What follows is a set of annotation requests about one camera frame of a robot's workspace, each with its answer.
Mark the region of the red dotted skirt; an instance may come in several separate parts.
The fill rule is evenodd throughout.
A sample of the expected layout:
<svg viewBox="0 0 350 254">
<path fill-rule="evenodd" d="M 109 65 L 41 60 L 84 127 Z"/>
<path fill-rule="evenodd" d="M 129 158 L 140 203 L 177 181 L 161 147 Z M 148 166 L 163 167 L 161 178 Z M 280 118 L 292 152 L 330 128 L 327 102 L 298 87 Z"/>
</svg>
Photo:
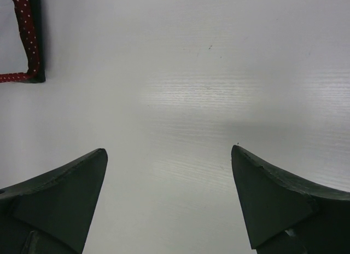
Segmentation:
<svg viewBox="0 0 350 254">
<path fill-rule="evenodd" d="M 30 0 L 1 0 L 1 82 L 36 80 L 40 62 Z"/>
</svg>

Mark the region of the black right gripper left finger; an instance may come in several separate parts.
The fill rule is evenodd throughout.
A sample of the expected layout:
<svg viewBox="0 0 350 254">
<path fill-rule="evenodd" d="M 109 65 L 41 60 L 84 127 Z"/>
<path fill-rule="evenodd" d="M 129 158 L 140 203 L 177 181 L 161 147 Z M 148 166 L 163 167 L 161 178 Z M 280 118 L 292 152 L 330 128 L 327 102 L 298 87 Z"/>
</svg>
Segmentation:
<svg viewBox="0 0 350 254">
<path fill-rule="evenodd" d="M 102 188 L 107 152 L 1 189 L 1 253 L 82 253 Z"/>
</svg>

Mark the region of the dark grey dotted skirt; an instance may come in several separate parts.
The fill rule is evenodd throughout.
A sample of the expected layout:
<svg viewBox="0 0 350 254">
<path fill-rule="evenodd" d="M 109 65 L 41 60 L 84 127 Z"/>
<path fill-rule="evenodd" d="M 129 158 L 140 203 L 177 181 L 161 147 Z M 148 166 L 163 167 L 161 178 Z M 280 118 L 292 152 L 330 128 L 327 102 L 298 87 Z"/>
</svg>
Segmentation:
<svg viewBox="0 0 350 254">
<path fill-rule="evenodd" d="M 38 41 L 39 51 L 39 70 L 38 73 L 25 81 L 25 83 L 44 83 L 45 77 L 45 58 L 44 58 L 44 43 L 43 43 L 43 25 L 42 25 L 42 0 L 29 0 L 31 12 L 33 14 L 33 24 L 36 30 L 36 38 Z"/>
</svg>

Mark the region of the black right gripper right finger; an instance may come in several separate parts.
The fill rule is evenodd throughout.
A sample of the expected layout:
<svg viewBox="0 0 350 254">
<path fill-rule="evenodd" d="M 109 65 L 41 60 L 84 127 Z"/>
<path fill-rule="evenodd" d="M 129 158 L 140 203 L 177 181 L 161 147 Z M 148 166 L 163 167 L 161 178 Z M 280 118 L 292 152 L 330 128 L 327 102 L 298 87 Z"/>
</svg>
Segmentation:
<svg viewBox="0 0 350 254">
<path fill-rule="evenodd" d="M 278 168 L 241 146 L 232 172 L 257 253 L 349 253 L 349 193 Z"/>
</svg>

